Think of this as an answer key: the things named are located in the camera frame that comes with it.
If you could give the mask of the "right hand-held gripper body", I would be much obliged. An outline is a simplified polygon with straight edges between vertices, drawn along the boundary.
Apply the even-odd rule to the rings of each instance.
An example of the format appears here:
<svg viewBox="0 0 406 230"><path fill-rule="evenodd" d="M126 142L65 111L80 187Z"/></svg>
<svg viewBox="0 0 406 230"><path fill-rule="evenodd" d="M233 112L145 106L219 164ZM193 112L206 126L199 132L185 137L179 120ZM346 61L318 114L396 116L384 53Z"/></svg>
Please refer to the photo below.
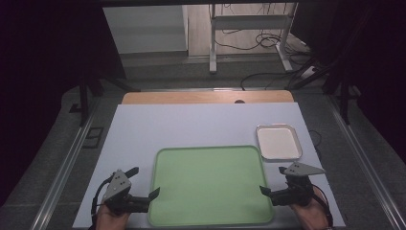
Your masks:
<svg viewBox="0 0 406 230"><path fill-rule="evenodd" d="M274 206L286 206L298 204L306 206L312 199L313 185L309 177L315 174L323 174L326 171L309 166L304 163L294 162L285 171L287 188L272 192L271 200Z"/></svg>

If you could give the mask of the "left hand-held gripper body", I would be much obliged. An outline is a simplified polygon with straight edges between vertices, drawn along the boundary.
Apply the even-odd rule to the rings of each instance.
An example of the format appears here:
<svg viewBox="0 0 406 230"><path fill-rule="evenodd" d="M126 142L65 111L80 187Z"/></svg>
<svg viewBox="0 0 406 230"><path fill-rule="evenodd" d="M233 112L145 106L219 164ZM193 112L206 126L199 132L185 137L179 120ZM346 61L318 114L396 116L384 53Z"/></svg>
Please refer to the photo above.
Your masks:
<svg viewBox="0 0 406 230"><path fill-rule="evenodd" d="M131 182L122 170L113 173L103 196L103 204L115 215L124 213L147 213L150 200L129 193Z"/></svg>

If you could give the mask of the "green plastic tray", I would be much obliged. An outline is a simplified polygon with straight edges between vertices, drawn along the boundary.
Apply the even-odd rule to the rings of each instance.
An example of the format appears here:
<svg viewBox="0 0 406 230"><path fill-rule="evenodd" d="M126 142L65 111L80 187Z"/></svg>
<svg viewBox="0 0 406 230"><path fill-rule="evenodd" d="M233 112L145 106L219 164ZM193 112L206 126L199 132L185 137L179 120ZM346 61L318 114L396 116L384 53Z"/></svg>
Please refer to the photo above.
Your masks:
<svg viewBox="0 0 406 230"><path fill-rule="evenodd" d="M155 227L257 225L271 221L273 205L260 191L267 185L254 146L161 149L148 212Z"/></svg>

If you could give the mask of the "person's right hand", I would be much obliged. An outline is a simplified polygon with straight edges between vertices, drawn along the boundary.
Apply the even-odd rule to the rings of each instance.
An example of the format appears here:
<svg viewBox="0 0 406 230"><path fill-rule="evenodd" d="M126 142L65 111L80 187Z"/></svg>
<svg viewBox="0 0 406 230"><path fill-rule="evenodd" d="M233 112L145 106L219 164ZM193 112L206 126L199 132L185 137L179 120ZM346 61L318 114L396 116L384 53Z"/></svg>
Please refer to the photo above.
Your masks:
<svg viewBox="0 0 406 230"><path fill-rule="evenodd" d="M328 230L331 217L327 213L326 196L320 188L313 187L314 197L306 206L290 205L304 230Z"/></svg>

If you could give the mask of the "person's left hand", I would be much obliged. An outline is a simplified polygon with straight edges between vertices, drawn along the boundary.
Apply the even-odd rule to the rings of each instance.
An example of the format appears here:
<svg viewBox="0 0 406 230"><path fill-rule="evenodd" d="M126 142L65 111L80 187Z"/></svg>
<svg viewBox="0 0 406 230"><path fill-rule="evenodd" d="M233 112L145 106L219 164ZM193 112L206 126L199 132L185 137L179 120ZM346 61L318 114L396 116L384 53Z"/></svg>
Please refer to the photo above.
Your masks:
<svg viewBox="0 0 406 230"><path fill-rule="evenodd" d="M115 215L105 205L97 213L96 230L125 230L130 214Z"/></svg>

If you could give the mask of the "small white metal tray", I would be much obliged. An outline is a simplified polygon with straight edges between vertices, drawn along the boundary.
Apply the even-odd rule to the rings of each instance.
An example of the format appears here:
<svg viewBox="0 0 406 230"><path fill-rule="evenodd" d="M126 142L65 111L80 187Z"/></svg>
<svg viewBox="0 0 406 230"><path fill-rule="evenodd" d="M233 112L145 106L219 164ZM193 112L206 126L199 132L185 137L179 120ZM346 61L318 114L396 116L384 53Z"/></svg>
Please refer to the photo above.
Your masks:
<svg viewBox="0 0 406 230"><path fill-rule="evenodd" d="M286 124L257 126L259 150L267 160L296 160L302 146L294 127Z"/></svg>

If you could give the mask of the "pale grey table mat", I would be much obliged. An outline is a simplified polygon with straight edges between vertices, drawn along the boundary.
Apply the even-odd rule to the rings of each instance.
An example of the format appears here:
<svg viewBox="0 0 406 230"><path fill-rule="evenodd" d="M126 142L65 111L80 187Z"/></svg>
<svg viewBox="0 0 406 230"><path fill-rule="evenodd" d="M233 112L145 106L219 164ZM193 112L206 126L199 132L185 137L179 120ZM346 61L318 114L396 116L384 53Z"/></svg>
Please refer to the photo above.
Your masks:
<svg viewBox="0 0 406 230"><path fill-rule="evenodd" d="M147 194L157 152L173 147L214 147L258 143L259 125L295 128L303 148L302 163L319 168L302 111L297 103L120 104L74 220L74 230L91 225L90 205L102 183L117 169L140 169L131 178L135 195Z"/></svg>

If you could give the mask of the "black metal stand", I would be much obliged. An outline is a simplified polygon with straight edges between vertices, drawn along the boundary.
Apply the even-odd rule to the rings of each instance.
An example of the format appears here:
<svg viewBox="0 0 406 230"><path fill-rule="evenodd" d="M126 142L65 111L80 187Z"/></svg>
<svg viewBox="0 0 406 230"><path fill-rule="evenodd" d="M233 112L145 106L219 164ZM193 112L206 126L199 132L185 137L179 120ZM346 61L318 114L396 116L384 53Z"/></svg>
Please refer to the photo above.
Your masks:
<svg viewBox="0 0 406 230"><path fill-rule="evenodd" d="M124 92L140 92L139 88L132 87L118 79L109 77L105 74L98 73L95 76L87 76L81 74L79 76L79 103L74 103L69 112L80 114L80 126L83 127L85 122L89 119L89 102L88 93L90 90L95 97L101 97L104 92L102 81L107 81L119 88Z"/></svg>
<svg viewBox="0 0 406 230"><path fill-rule="evenodd" d="M295 82L299 74L302 74L305 69L310 67L317 60L317 58L312 57L300 69L293 72L294 77L290 80L290 82L286 86L286 89L297 90L303 88L311 82L320 79L321 77L327 76L327 79L322 86L322 91L328 95L332 95L336 90L340 91L340 94L338 96L339 114L344 122L349 125L349 100L353 99L353 96L350 94L348 62L349 53L350 51L348 49L341 50L329 64L323 66L321 69L316 71L314 74L311 74L306 79Z"/></svg>

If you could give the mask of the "white power strip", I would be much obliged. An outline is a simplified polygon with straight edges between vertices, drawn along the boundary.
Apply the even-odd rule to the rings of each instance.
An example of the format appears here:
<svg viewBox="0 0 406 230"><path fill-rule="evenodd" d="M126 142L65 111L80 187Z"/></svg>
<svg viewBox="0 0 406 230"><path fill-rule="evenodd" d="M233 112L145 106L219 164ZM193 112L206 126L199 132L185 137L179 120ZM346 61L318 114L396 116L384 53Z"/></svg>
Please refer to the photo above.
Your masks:
<svg viewBox="0 0 406 230"><path fill-rule="evenodd" d="M302 74L301 78L302 79L307 79L311 75L315 74L318 71L318 68L315 66L310 66L308 69L306 69Z"/></svg>

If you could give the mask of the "black floor bracket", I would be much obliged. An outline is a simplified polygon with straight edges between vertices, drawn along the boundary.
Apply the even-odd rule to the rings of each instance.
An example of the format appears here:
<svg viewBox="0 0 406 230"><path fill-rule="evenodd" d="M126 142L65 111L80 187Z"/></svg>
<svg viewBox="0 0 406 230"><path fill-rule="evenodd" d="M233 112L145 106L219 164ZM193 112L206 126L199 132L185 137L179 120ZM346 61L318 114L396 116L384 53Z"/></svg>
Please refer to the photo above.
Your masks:
<svg viewBox="0 0 406 230"><path fill-rule="evenodd" d="M102 139L102 133L102 126L90 127L85 136L82 147L84 149L97 149Z"/></svg>

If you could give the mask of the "aluminium floor rail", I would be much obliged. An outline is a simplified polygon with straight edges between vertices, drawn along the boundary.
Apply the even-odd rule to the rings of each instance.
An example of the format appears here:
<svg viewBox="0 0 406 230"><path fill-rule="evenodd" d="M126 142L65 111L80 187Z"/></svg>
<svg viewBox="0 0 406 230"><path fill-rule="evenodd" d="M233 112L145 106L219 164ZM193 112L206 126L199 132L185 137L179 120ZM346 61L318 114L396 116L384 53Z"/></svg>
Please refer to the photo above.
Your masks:
<svg viewBox="0 0 406 230"><path fill-rule="evenodd" d="M336 120L336 123L340 127L344 137L350 145L351 152L358 162L360 169L366 176L372 191L375 194L381 209L385 213L389 223L394 230L406 230L406 220L401 215L399 208L397 207L395 200L390 194L389 190L385 187L381 178L376 170L373 168L372 163L366 154L365 150L361 146L359 140L354 134L350 125L348 125L342 118L339 110L339 104L335 102L333 96L327 97L330 110Z"/></svg>
<svg viewBox="0 0 406 230"><path fill-rule="evenodd" d="M73 144L69 148L66 157L63 159L59 170L57 171L56 177L54 178L54 181L51 184L51 187L34 218L30 230L46 230L66 186L69 175L76 164L79 152L82 148L90 126L92 125L95 112L100 104L100 100L100 98L96 98L90 103L88 117L85 119L83 125L79 128Z"/></svg>

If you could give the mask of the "white metal desk frame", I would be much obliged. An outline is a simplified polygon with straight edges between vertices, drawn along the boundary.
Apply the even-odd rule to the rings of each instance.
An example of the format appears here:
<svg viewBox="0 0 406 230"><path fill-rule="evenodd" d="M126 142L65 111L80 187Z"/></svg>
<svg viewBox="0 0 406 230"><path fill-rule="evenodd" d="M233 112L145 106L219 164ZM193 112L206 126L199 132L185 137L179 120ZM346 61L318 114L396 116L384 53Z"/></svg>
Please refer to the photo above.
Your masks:
<svg viewBox="0 0 406 230"><path fill-rule="evenodd" d="M215 4L209 6L211 22L211 43L210 43L210 72L215 73L216 64L216 43L215 35L220 30L280 30L282 32L280 41L276 43L276 50L286 72L292 72L293 68L288 60L285 46L290 28L297 9L297 2L294 2L287 14L267 15L216 15Z"/></svg>

